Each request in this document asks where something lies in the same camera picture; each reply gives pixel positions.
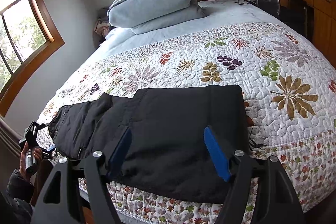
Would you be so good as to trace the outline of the left forearm dark jacket sleeve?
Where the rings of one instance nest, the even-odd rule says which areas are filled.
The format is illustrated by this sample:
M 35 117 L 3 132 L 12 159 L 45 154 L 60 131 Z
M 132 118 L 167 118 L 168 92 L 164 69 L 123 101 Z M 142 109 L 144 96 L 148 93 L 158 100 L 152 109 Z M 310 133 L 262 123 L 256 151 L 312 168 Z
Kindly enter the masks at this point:
M 7 188 L 1 192 L 1 223 L 30 223 L 33 208 L 30 201 L 34 186 L 15 169 L 11 174 Z

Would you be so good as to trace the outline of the person's left hand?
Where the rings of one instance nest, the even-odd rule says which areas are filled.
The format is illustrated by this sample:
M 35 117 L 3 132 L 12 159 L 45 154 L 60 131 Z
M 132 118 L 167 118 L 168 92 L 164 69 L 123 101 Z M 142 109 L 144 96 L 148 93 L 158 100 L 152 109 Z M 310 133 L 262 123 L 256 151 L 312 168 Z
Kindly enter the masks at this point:
M 35 165 L 29 165 L 32 159 L 35 159 Z M 19 173 L 26 181 L 30 181 L 31 177 L 36 174 L 41 161 L 42 150 L 39 147 L 31 150 L 26 142 L 21 151 Z

